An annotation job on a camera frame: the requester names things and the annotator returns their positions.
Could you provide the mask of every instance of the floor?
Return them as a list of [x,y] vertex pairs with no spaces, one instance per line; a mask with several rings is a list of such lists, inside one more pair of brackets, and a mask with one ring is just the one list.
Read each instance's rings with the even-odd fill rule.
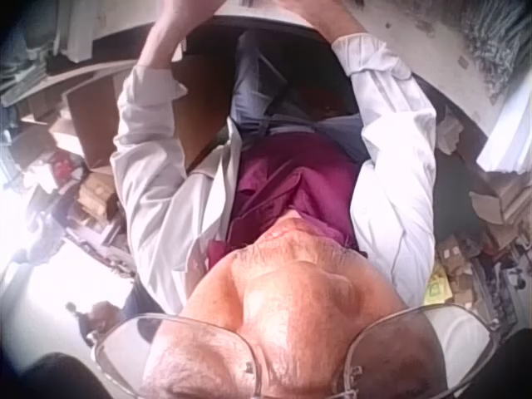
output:
[[103,300],[122,306],[131,284],[70,243],[49,264],[23,265],[8,274],[2,282],[7,290],[0,305],[0,337],[14,371],[23,372],[38,358],[62,352],[84,362],[113,397],[129,397],[98,372],[65,304],[73,302],[81,311]]

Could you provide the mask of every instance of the hand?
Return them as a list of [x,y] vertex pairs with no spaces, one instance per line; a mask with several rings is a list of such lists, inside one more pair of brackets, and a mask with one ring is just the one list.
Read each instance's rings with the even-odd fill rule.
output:
[[341,0],[275,0],[275,2],[307,20],[331,43],[339,37],[366,31]]
[[162,18],[188,34],[209,20],[224,3],[225,0],[164,0]]

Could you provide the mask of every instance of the eyeglass frame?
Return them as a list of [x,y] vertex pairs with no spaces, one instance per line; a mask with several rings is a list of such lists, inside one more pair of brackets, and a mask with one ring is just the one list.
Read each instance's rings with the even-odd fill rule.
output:
[[[404,316],[405,314],[408,314],[408,313],[424,312],[425,310],[434,310],[434,309],[438,309],[438,308],[459,308],[460,310],[463,310],[466,313],[468,313],[471,316],[473,316],[473,318],[476,319],[476,321],[479,322],[480,325],[485,327],[485,329],[489,332],[492,348],[491,348],[490,353],[488,354],[488,356],[486,356],[485,359],[479,365],[476,366],[475,372],[470,373],[470,375],[465,377],[455,387],[447,389],[446,391],[444,391],[444,392],[442,392],[442,393],[440,393],[440,394],[438,394],[438,395],[436,395],[434,397],[431,397],[430,399],[442,399],[442,398],[448,397],[449,395],[451,395],[451,394],[459,391],[460,389],[466,387],[467,385],[469,385],[471,383],[471,381],[473,381],[473,379],[479,374],[480,370],[482,370],[485,367],[485,365],[487,364],[487,362],[493,357],[493,355],[495,354],[495,352],[497,351],[497,349],[500,346],[500,335],[498,333],[498,330],[499,330],[499,327],[500,327],[499,322],[498,322],[497,319],[493,319],[490,323],[487,323],[479,315],[473,313],[471,310],[469,310],[469,309],[467,309],[467,308],[465,308],[465,307],[463,307],[463,306],[461,306],[459,304],[456,304],[456,303],[437,303],[437,304],[432,304],[432,305],[422,305],[422,306],[419,306],[419,307],[416,307],[416,308],[409,308],[409,309],[405,309],[405,310],[402,310],[402,311],[397,312],[397,313],[390,314],[390,315],[388,315],[388,316],[386,316],[384,318],[376,320],[376,322],[371,323],[368,326],[366,326],[365,328],[363,328],[357,334],[357,336],[351,341],[351,343],[349,344],[349,349],[347,350],[347,355],[346,355],[345,361],[343,363],[343,373],[342,374],[343,374],[343,380],[344,380],[344,389],[347,389],[347,384],[349,384],[349,389],[347,389],[344,392],[340,392],[338,394],[334,394],[332,396],[325,397],[324,399],[348,399],[348,398],[349,399],[358,399],[358,395],[357,395],[358,390],[356,389],[356,387],[351,387],[351,383],[350,383],[350,376],[351,376],[350,372],[352,371],[352,367],[349,367],[347,364],[348,364],[349,360],[352,357],[352,353],[354,352],[354,348],[357,347],[358,343],[362,340],[362,338],[364,338],[364,336],[367,334],[367,332],[369,330],[371,330],[372,328],[376,327],[379,324],[382,324],[382,323],[385,323],[385,322],[389,322],[389,321],[391,321],[394,318],[399,318],[399,317]],[[215,328],[217,330],[223,331],[224,333],[228,333],[228,334],[230,334],[232,336],[238,337],[245,344],[245,346],[248,348],[249,352],[251,353],[251,357],[253,359],[254,366],[255,366],[255,388],[254,388],[254,394],[250,397],[250,399],[268,399],[268,397],[263,396],[262,393],[261,393],[262,392],[262,368],[260,366],[260,362],[258,361],[258,359],[257,359],[257,357],[255,355],[255,352],[251,348],[251,345],[249,345],[248,341],[246,341],[246,339],[244,337],[241,337],[236,332],[230,331],[227,328],[222,328],[222,327],[216,326],[216,325],[211,324],[211,323],[201,322],[201,321],[198,321],[198,320],[194,320],[193,318],[183,318],[181,316],[170,316],[170,315],[161,314],[161,313],[143,313],[143,314],[140,314],[140,315],[138,315],[138,316],[136,316],[134,318],[131,318],[129,320],[122,321],[121,323],[118,323],[117,325],[115,325],[107,334],[105,334],[105,336],[101,340],[98,340],[98,342],[94,345],[94,347],[92,347],[92,350],[91,350],[92,361],[98,366],[100,371],[106,376],[106,378],[108,380],[110,380],[112,383],[117,385],[122,391],[124,391],[125,393],[127,393],[131,397],[134,397],[136,399],[142,399],[142,397],[140,397],[137,393],[134,393],[129,388],[124,387],[123,384],[118,382],[115,378],[113,378],[111,375],[109,375],[109,373],[104,371],[103,368],[100,366],[99,362],[96,360],[96,355],[101,350],[101,348],[103,347],[103,343],[107,340],[107,338],[112,333],[114,333],[118,328],[122,327],[123,325],[125,325],[126,323],[128,323],[128,322],[130,322],[132,320],[141,319],[141,318],[152,318],[152,319],[158,319],[158,320],[162,320],[162,321],[166,321],[166,322],[179,321],[181,323],[185,322],[185,323],[188,323],[188,324],[191,324],[191,323],[199,324],[199,325],[203,325],[203,326],[208,326],[210,328]]]

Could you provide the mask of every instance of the blue jeans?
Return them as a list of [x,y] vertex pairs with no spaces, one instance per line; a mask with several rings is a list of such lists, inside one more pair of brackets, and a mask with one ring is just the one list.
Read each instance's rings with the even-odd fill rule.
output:
[[[340,145],[357,163],[369,158],[362,141],[360,114],[311,121],[299,105],[298,95],[289,89],[289,79],[282,72],[282,56],[276,57],[278,43],[267,43],[259,34],[247,31],[237,46],[237,73],[230,116],[239,127],[244,145],[256,141],[267,132],[311,131],[327,136]],[[268,109],[281,91],[282,100],[269,115]]]

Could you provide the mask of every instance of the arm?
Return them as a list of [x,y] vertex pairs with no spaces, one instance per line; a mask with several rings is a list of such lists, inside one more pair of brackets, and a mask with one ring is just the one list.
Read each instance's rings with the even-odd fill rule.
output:
[[183,38],[222,2],[165,0],[118,100],[120,124],[111,165],[131,252],[142,283],[168,313],[179,312],[183,301],[175,272],[186,271],[209,183],[203,175],[187,177],[185,156],[174,138],[172,101],[186,89],[173,79],[170,62]]
[[353,196],[357,240],[402,297],[420,304],[434,262],[436,112],[408,67],[340,2],[279,2],[332,43],[351,79],[371,156]]

